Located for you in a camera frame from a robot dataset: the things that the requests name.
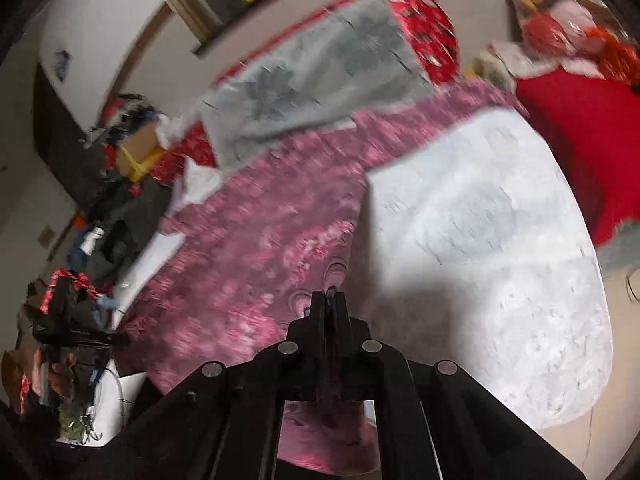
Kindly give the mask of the pile of dark clothes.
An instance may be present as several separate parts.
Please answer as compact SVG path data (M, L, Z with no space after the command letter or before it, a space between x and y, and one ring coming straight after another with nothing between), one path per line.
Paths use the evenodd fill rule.
M112 148L118 148L128 136L157 118L158 110L142 94L118 94L107 101L98 119L81 141L88 150L100 141Z

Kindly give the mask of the purple pink floral shirt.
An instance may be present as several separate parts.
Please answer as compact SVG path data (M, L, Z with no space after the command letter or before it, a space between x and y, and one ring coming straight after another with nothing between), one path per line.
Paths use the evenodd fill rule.
M340 292L364 175L481 110L515 103L472 79L395 114L362 112L352 128L292 136L186 208L182 246L122 320L149 374L167 394L209 361L238 365L298 339L314 360L316 396L284 408L320 402L332 386L336 403L359 410L366 399L342 393L326 352L326 295Z

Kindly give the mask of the clear plastic packet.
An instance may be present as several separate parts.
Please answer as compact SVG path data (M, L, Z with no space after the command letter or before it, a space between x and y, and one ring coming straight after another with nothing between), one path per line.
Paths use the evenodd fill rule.
M204 203L223 183L222 171L198 165L187 157L183 174L174 181L167 213L175 214L186 206Z

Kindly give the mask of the white quilted bed cover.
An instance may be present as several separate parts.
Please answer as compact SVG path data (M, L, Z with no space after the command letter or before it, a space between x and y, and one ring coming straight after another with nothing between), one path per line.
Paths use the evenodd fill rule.
M350 313L409 359L458 362L530 426L585 414L611 374L608 307L573 193L526 120L486 108L364 182L338 288ZM128 309L182 246L186 208ZM115 360L166 391L131 340Z

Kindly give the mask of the plain red cloth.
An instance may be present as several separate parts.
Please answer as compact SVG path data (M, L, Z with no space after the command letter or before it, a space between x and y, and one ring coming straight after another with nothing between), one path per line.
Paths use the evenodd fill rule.
M555 70L515 94L575 195L593 244L639 219L639 96L619 81Z

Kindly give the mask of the doll in plastic wrap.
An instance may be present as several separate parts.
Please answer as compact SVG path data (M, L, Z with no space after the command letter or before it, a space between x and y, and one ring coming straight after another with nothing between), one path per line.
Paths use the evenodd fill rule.
M639 46L603 0L511 0L522 41L490 50L509 73L567 73L639 83Z

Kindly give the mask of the dark green quilted jacket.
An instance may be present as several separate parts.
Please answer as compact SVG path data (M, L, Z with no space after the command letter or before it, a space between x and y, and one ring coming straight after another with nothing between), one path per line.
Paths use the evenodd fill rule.
M115 285L149 244L171 195L153 178L109 183L85 216L67 255L68 268L97 288Z

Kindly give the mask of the grey flower embroidered pillow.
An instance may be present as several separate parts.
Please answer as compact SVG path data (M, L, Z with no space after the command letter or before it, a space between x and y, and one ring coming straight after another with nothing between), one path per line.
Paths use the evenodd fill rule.
M289 133L434 87L388 0L357 0L302 27L201 97L217 166L233 170Z

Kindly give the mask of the red patterned blanket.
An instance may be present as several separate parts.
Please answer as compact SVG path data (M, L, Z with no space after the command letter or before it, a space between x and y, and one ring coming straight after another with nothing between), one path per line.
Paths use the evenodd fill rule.
M228 77L239 73L241 67L258 56L267 53L293 32L323 18L331 11L357 0L336 0L322 6L306 18L282 30L264 42L244 58L236 61L221 73L207 89ZM413 48L419 63L427 73L435 89L438 84L450 81L459 71L458 42L454 25L437 0L388 0L398 19L402 33ZM156 162L150 172L153 179L162 185L172 185L175 177L183 173L186 158L190 157L201 166L218 168L212 146L204 129L200 115L201 97L190 110L171 122L163 122L160 130L172 134L169 150Z

